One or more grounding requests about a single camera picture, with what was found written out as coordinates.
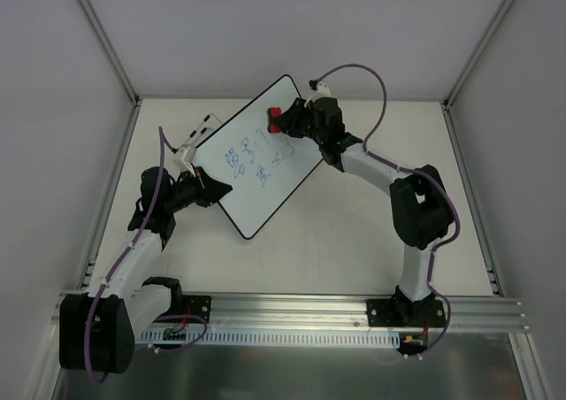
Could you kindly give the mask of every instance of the purple cable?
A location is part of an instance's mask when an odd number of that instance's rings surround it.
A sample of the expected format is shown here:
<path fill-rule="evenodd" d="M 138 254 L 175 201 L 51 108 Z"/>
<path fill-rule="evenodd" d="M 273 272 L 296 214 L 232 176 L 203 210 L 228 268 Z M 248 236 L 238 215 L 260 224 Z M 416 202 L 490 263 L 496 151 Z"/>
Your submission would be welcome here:
<path fill-rule="evenodd" d="M 367 151 L 368 149 L 368 141 L 370 140 L 370 137 L 373 136 L 373 134 L 375 133 L 375 131 L 378 129 L 379 126 L 381 126 L 381 121 L 383 121 L 383 118 L 386 116 L 386 108 L 387 108 L 387 89 L 386 89 L 386 84 L 383 81 L 383 79 L 381 78 L 381 76 L 378 74 L 377 71 L 375 71 L 373 68 L 369 68 L 367 65 L 362 65 L 362 64 L 344 64 L 344 65 L 338 65 L 337 67 L 333 68 L 332 70 L 330 70 L 327 73 L 324 73 L 323 75 L 321 75 L 320 77 L 318 77 L 317 79 L 315 79 L 315 81 L 318 83 L 319 81 L 322 81 L 323 79 L 325 79 L 326 77 L 328 77 L 330 74 L 336 73 L 337 71 L 343 69 L 343 68 L 360 68 L 362 70 L 365 70 L 371 74 L 373 74 L 375 76 L 376 79 L 378 79 L 379 84 L 381 85 L 381 90 L 383 90 L 383 106 L 381 107 L 381 114 L 379 114 L 379 118 L 378 118 L 378 122 L 375 124 L 375 126 L 370 130 L 370 132 L 367 134 L 367 136 L 365 136 L 365 138 L 363 139 L 363 150 Z"/>
<path fill-rule="evenodd" d="M 452 203 L 452 201 L 450 200 L 450 197 L 446 193 L 446 190 L 444 190 L 444 188 L 441 187 L 441 185 L 432 176 L 430 176 L 429 174 L 423 173 L 419 170 L 415 170 L 413 168 L 399 166 L 396 163 L 394 163 L 393 161 L 390 161 L 387 158 L 383 158 L 380 155 L 368 150 L 368 141 L 373 136 L 373 134 L 376 132 L 378 127 L 381 125 L 381 122 L 383 121 L 383 118 L 385 117 L 385 114 L 386 114 L 386 107 L 387 107 L 386 84 L 383 82 L 383 79 L 381 78 L 381 76 L 375 70 L 373 70 L 372 68 L 369 68 L 367 65 L 361 65 L 361 64 L 339 65 L 339 66 L 333 68 L 332 70 L 328 71 L 324 75 L 318 77 L 317 79 L 315 79 L 315 81 L 320 82 L 325 77 L 329 76 L 332 73 L 337 72 L 338 70 L 341 70 L 342 68 L 361 68 L 361 69 L 373 74 L 378 79 L 379 84 L 381 85 L 381 89 L 383 90 L 383 107 L 381 108 L 381 114 L 379 115 L 378 122 L 375 124 L 375 126 L 370 130 L 370 132 L 363 139 L 362 147 L 363 147 L 363 151 L 365 152 L 365 154 L 368 155 L 369 157 L 373 158 L 373 159 L 378 160 L 380 163 L 387 165 L 388 167 L 393 168 L 394 170 L 398 170 L 398 171 L 403 172 L 403 173 L 416 174 L 420 177 L 424 177 L 425 179 L 427 179 L 440 192 L 440 194 L 442 195 L 444 200 L 447 202 L 448 208 L 450 208 L 450 212 L 452 212 L 452 215 L 454 216 L 455 231 L 452 234 L 452 236 L 450 236 L 448 239 L 445 239 L 444 241 L 437 243 L 431 249 L 431 256 L 430 256 L 430 259 L 429 259 L 428 272 L 427 272 L 427 275 L 426 275 L 426 284 L 428 285 L 428 288 L 431 290 L 431 292 L 435 296 L 441 298 L 446 303 L 447 316 L 446 316 L 446 325 L 442 329 L 442 332 L 440 333 L 439 337 L 422 353 L 422 354 L 424 354 L 426 351 L 430 351 L 432 349 L 432 347 L 434 347 L 436 344 L 438 344 L 438 342 L 444 337 L 444 335 L 448 331 L 448 327 L 450 325 L 450 319 L 452 317 L 452 306 L 450 304 L 450 300 L 448 300 L 447 296 L 442 295 L 439 291 L 437 291 L 435 288 L 433 288 L 432 285 L 431 285 L 431 281 L 432 281 L 432 273 L 433 273 L 433 270 L 434 270 L 434 261 L 435 261 L 436 251 L 438 251 L 438 249 L 440 247 L 443 247 L 444 245 L 451 243 L 452 241 L 454 241 L 458 237 L 458 235 L 460 234 L 460 231 L 461 231 L 460 216 L 458 216 L 458 211 L 456 210 L 454 203 Z"/>
<path fill-rule="evenodd" d="M 169 141 L 163 134 L 163 129 L 160 127 L 159 130 L 161 131 L 161 135 L 163 135 L 163 142 L 165 143 L 165 146 L 174 154 L 176 152 L 175 148 L 173 148 L 173 146 L 169 143 Z"/>
<path fill-rule="evenodd" d="M 143 221 L 141 222 L 140 228 L 138 229 L 138 233 L 135 234 L 134 239 L 132 240 L 132 245 L 135 245 L 140 237 L 142 236 L 142 232 L 145 227 L 148 225 L 149 218 L 151 217 L 151 213 L 157 202 L 157 197 L 159 195 L 159 187 L 161 186 L 161 179 L 163 178 L 163 170 L 165 164 L 165 136 L 163 133 L 163 129 L 159 128 L 159 149 L 160 149 L 160 158 L 159 158 L 159 172 L 157 174 L 157 183 L 156 188 L 153 191 L 153 197 L 151 197 L 151 203 L 149 204 L 148 211 L 146 212 Z M 119 266 L 122 264 L 128 253 L 132 250 L 132 247 L 128 246 L 122 251 L 119 255 L 116 262 L 112 265 L 110 271 L 106 275 L 106 281 L 110 282 L 114 273 L 118 270 Z M 92 323 L 95 319 L 95 312 L 98 303 L 100 302 L 100 298 L 103 295 L 104 290 L 106 289 L 106 285 L 102 284 L 96 292 L 95 299 L 93 300 L 92 304 L 90 305 L 90 309 L 88 310 L 87 316 L 87 325 L 85 327 L 85 339 L 83 343 L 84 355 L 85 355 L 85 370 L 87 371 L 88 378 L 90 381 L 95 385 L 101 385 L 106 378 L 108 378 L 108 373 L 105 373 L 103 377 L 99 380 L 96 378 L 95 372 L 92 369 L 92 363 L 90 362 L 90 332 L 92 330 Z"/>
<path fill-rule="evenodd" d="M 177 349 L 170 349 L 170 350 L 161 349 L 161 350 L 159 350 L 159 353 L 172 354 L 172 353 L 179 353 L 181 351 L 187 350 L 187 349 L 191 348 L 193 345 L 195 345 L 197 342 L 201 341 L 209 330 L 209 326 L 206 323 L 206 320 L 204 320 L 200 316 L 196 316 L 195 314 L 180 314 L 180 315 L 172 315 L 172 316 L 159 316 L 157 319 L 155 319 L 155 322 L 158 322 L 160 320 L 169 320 L 169 319 L 195 319 L 195 320 L 198 320 L 199 322 L 201 322 L 203 324 L 203 331 L 193 341 L 187 342 L 186 344 L 181 345 Z"/>

